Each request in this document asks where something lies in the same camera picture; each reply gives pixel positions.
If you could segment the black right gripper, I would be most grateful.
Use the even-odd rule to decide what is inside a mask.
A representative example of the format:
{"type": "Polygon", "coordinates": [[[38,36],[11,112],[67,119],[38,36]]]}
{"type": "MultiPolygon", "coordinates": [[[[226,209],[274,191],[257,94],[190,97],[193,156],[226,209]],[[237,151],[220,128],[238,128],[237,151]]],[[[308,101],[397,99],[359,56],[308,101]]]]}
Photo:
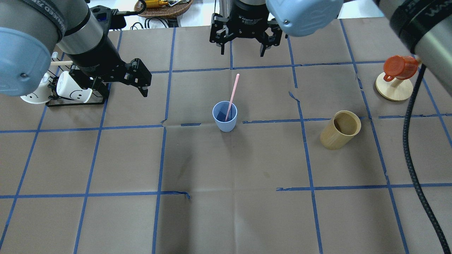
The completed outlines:
{"type": "Polygon", "coordinates": [[[268,21],[269,11],[266,4],[231,4],[228,18],[213,13],[209,41],[221,48],[225,54],[225,45],[235,38],[255,38],[261,44],[260,57],[272,46],[278,46],[282,30],[276,19],[268,21]]]}

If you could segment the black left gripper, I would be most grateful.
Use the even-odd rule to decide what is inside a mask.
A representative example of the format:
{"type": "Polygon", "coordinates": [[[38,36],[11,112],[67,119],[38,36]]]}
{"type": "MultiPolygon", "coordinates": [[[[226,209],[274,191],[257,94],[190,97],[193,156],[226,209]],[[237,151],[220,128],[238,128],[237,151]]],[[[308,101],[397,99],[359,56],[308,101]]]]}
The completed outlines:
{"type": "Polygon", "coordinates": [[[139,90],[143,97],[148,96],[152,74],[139,59],[125,63],[116,49],[94,49],[82,54],[69,54],[75,69],[69,75],[82,89],[92,89],[96,97],[103,100],[109,97],[107,82],[121,82],[139,90]]]}

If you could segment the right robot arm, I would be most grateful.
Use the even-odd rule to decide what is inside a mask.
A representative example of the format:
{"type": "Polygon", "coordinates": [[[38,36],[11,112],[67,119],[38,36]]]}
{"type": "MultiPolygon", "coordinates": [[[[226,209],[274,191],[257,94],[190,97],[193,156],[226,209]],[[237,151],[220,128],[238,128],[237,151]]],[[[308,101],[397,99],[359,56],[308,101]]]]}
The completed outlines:
{"type": "Polygon", "coordinates": [[[452,88],[450,0],[221,0],[209,40],[221,48],[235,38],[254,38],[260,55],[281,35],[303,37],[333,19],[385,17],[405,47],[430,69],[448,93],[452,88]]]}

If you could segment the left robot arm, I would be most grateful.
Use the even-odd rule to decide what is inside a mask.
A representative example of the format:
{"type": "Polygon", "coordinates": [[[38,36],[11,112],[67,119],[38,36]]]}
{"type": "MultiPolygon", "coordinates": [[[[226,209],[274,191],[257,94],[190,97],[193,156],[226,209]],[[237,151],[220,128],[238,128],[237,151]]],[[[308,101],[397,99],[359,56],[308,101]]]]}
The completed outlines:
{"type": "Polygon", "coordinates": [[[58,46],[76,66],[70,76],[83,90],[102,95],[105,83],[136,87],[143,97],[152,75],[140,59],[125,63],[108,37],[111,29],[126,26],[126,16],[139,11],[118,11],[101,5],[89,8],[86,0],[2,0],[0,2],[1,94],[25,96],[36,90],[48,71],[58,46]]]}

